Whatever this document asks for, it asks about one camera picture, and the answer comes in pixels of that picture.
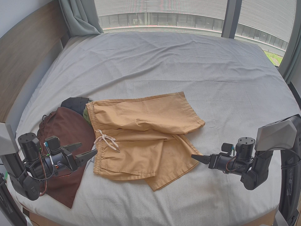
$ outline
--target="white bed sheet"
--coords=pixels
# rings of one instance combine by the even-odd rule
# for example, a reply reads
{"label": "white bed sheet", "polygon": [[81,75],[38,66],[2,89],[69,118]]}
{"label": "white bed sheet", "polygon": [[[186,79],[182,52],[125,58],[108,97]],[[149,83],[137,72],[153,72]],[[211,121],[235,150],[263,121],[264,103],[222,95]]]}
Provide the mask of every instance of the white bed sheet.
{"label": "white bed sheet", "polygon": [[[255,44],[175,32],[120,32],[76,37],[52,64],[23,112],[17,137],[37,132],[44,114],[68,97],[140,98],[184,91],[206,124],[187,137],[203,154],[223,142],[256,138],[257,129],[300,113],[277,69]],[[144,180],[112,181],[89,163],[72,209],[48,195],[32,212],[62,225],[242,225],[273,210],[280,197],[280,152],[265,183],[248,191],[237,175],[199,164],[153,192]]]}

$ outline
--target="clothing pile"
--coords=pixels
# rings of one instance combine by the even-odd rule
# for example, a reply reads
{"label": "clothing pile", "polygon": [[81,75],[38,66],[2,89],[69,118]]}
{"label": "clothing pile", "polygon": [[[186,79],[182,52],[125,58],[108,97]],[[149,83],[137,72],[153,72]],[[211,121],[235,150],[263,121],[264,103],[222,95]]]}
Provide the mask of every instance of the clothing pile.
{"label": "clothing pile", "polygon": [[[201,153],[185,134],[204,125],[183,92],[99,101],[76,97],[43,118],[37,137],[42,143],[52,135],[61,145],[82,142],[73,155],[94,145],[94,173],[119,181],[144,179],[155,191],[198,164],[191,154]],[[71,208],[84,169],[60,172],[66,177],[49,179],[46,193]]]}

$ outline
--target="white wall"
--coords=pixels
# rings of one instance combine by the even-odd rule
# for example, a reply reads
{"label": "white wall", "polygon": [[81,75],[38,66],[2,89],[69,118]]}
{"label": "white wall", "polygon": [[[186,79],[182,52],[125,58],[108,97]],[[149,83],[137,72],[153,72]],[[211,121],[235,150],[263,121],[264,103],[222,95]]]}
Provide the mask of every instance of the white wall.
{"label": "white wall", "polygon": [[299,66],[297,67],[291,82],[301,97],[301,61],[299,61]]}
{"label": "white wall", "polygon": [[[0,0],[0,37],[23,18],[48,2],[51,2],[51,0]],[[5,173],[5,171],[5,168],[0,165],[0,172]],[[10,225],[1,211],[0,225]]]}

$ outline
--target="gray-green curtain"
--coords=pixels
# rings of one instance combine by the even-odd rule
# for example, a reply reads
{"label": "gray-green curtain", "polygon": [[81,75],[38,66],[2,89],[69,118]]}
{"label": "gray-green curtain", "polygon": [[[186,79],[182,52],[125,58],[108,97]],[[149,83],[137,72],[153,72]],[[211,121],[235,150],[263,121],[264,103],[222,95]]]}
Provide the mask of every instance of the gray-green curtain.
{"label": "gray-green curtain", "polygon": [[287,84],[290,83],[296,69],[301,66],[301,0],[296,3],[296,17],[290,42],[283,60],[279,66],[279,73]]}
{"label": "gray-green curtain", "polygon": [[71,36],[101,34],[94,0],[59,0]]}

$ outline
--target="building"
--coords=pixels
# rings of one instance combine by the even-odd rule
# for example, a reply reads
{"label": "building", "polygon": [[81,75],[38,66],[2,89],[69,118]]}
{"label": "building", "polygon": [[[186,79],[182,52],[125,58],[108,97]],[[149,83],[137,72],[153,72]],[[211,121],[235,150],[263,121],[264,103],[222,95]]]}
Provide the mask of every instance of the building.
{"label": "building", "polygon": [[[228,0],[95,0],[105,32],[175,31],[221,36]],[[243,0],[235,39],[283,56],[296,0]]]}

